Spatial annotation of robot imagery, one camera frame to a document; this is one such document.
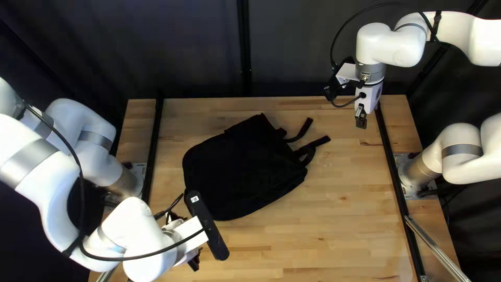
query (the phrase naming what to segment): backpack strap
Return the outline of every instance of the backpack strap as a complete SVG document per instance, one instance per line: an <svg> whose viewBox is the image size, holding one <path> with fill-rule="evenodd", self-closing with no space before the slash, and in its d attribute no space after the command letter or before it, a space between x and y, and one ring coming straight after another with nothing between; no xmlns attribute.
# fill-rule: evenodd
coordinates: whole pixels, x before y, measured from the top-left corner
<svg viewBox="0 0 501 282"><path fill-rule="evenodd" d="M302 146L301 148L297 149L297 151L294 151L294 154L296 154L296 156L298 158L306 155L305 159L301 161L301 164L303 166L307 166L313 160L313 157L315 156L315 152L317 151L316 147L323 145L323 144L329 142L330 140L331 139L326 135L320 139L317 139L313 142L310 142L310 143Z"/></svg>
<svg viewBox="0 0 501 282"><path fill-rule="evenodd" d="M281 137L281 138L284 138L286 135L287 135L287 131L283 128L279 128L277 129L277 134Z"/></svg>
<svg viewBox="0 0 501 282"><path fill-rule="evenodd" d="M312 123L313 123L313 119L308 117L306 119L305 123L303 124L303 126L301 127L301 129L299 130L298 135L296 135L295 137L289 138L289 139L284 139L284 141L286 143L292 143L292 142L296 142L297 140L301 139L306 134L306 132L308 131L308 129L310 128Z"/></svg>

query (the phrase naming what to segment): wooden table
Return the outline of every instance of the wooden table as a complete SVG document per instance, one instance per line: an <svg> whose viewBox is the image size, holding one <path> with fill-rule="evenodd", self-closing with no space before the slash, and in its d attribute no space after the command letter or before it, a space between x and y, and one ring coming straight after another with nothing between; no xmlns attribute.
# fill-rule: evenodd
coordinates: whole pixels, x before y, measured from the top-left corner
<svg viewBox="0 0 501 282"><path fill-rule="evenodd" d="M338 103L350 97L339 98ZM381 97L395 153L422 150L404 95ZM154 100L130 100L117 158L147 161ZM229 250L216 261L205 247L200 270L175 267L158 281L416 281L375 115L355 128L353 106L333 108L323 97L166 99L157 145L150 207L165 209L184 191L182 157L192 146L254 114L294 136L313 118L304 138L328 135L317 148L305 181L276 202L244 218L217 222ZM457 263L438 200L411 200L412 217ZM175 208L189 216L184 205ZM454 281L418 240L433 282ZM91 273L89 281L95 281ZM110 281L126 281L121 265Z"/></svg>

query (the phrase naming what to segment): black bag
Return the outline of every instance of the black bag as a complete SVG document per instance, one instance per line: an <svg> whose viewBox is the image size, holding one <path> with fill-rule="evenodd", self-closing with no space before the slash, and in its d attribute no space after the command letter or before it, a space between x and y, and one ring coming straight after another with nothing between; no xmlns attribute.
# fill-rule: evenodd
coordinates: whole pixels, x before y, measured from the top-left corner
<svg viewBox="0 0 501 282"><path fill-rule="evenodd" d="M259 114L192 147L183 158L184 194L198 191L214 220L243 217L279 199L304 181L315 147L330 141L324 136L292 151L287 143L299 140L312 122L308 118L296 137L284 139L287 132Z"/></svg>

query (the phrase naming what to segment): silver band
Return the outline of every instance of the silver band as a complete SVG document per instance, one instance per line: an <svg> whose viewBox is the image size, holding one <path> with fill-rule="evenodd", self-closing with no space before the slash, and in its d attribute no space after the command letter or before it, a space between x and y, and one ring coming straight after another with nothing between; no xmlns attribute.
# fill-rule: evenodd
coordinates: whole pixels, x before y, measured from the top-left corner
<svg viewBox="0 0 501 282"><path fill-rule="evenodd" d="M386 64L378 63L372 65L362 64L360 62L355 62L355 75L362 79L362 77L366 77L366 84L374 83L380 81L384 78L384 74L386 73Z"/></svg>
<svg viewBox="0 0 501 282"><path fill-rule="evenodd" d="M483 150L481 147L472 144L456 144L442 149L442 159L456 154L472 154L482 156Z"/></svg>
<svg viewBox="0 0 501 282"><path fill-rule="evenodd" d="M45 139L31 142L0 167L0 181L15 189L26 175L57 151Z"/></svg>
<svg viewBox="0 0 501 282"><path fill-rule="evenodd" d="M399 30L399 29L401 29L401 28L403 28L403 27L417 27L417 28L420 28L420 29L421 29L421 30L422 30L425 34L428 34L428 32L426 32L426 29L424 29L424 27L423 27L423 26L418 25L418 24L415 24L415 23L403 24L403 25L401 25L401 26L399 26L399 27L395 28L395 30L394 30L394 31L397 31L397 30Z"/></svg>
<svg viewBox="0 0 501 282"><path fill-rule="evenodd" d="M54 126L54 120L46 113L42 112L42 117L52 126ZM38 135L40 135L43 139L47 139L51 134L52 130L43 122L39 121L37 127L34 130Z"/></svg>
<svg viewBox="0 0 501 282"><path fill-rule="evenodd" d="M136 187L137 178L127 168L122 165L122 174L115 183L104 187L108 192L120 196L130 197L134 195L134 188Z"/></svg>
<svg viewBox="0 0 501 282"><path fill-rule="evenodd" d="M417 155L408 166L399 167L398 174L402 183L413 190L419 190L441 175L424 164L422 153Z"/></svg>
<svg viewBox="0 0 501 282"><path fill-rule="evenodd" d="M96 145L99 145L99 146L105 148L108 151L111 149L111 145L113 144L113 142L111 140L102 136L101 134L90 132L90 131L82 131L82 133L80 133L80 137L78 137L78 140L79 141L89 141L91 143L94 143Z"/></svg>
<svg viewBox="0 0 501 282"><path fill-rule="evenodd" d="M115 251L117 253L125 253L125 248L122 246L117 245L115 242L113 242L103 231L101 226L99 225L96 229L97 235L99 239L106 245L106 247L112 251Z"/></svg>

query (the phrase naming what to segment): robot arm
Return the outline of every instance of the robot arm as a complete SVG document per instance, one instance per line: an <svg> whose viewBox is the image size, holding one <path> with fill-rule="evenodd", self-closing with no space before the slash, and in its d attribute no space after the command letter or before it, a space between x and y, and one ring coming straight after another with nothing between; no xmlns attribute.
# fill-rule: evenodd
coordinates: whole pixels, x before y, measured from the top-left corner
<svg viewBox="0 0 501 282"><path fill-rule="evenodd" d="M486 119L480 131L468 123L447 126L413 161L398 168L405 189L421 190L443 174L453 184L501 178L501 113Z"/></svg>
<svg viewBox="0 0 501 282"><path fill-rule="evenodd" d="M79 167L71 157L14 118L0 114L0 131L10 132L0 138L0 181L37 205L48 240L57 250L65 251L79 235L67 212L68 194ZM202 224L196 216L186 222L177 219L160 229L146 203L129 197L84 239L83 246L92 255L130 257L161 250L200 229ZM166 252L125 261L125 272L134 281L152 281L175 264L190 260L206 241L207 234L201 232ZM70 258L99 272L111 270L119 263L90 258L79 247Z"/></svg>
<svg viewBox="0 0 501 282"><path fill-rule="evenodd" d="M425 12L434 24L435 12ZM460 12L442 12L437 29L441 42L460 48L472 64L496 67L501 64L501 20L484 20ZM357 34L357 61L399 67L416 65L423 55L431 32L419 13L401 18L392 31L382 23L363 26Z"/></svg>
<svg viewBox="0 0 501 282"><path fill-rule="evenodd" d="M424 15L433 26L436 13L425 12ZM441 12L436 37L441 42L456 45L475 65L499 66L500 29L501 20L484 20L460 12ZM430 29L419 13L404 16L393 30L382 23L371 23L358 31L356 64L344 64L336 74L339 83L364 81L363 87L355 90L355 96L362 92L365 94L364 98L355 102L357 119L361 119L359 113L364 113L365 117L377 105L386 64L415 66L421 60L430 36Z"/></svg>
<svg viewBox="0 0 501 282"><path fill-rule="evenodd" d="M136 176L109 154L116 135L116 129L112 124L88 107L69 99L55 100L45 112L36 108L34 110L57 129L73 147L80 159L85 179L121 196L122 199L137 196L135 190L139 189L135 187L140 183ZM0 113L19 118L28 128L69 155L70 151L62 140L25 109L21 98L2 78L0 78Z"/></svg>

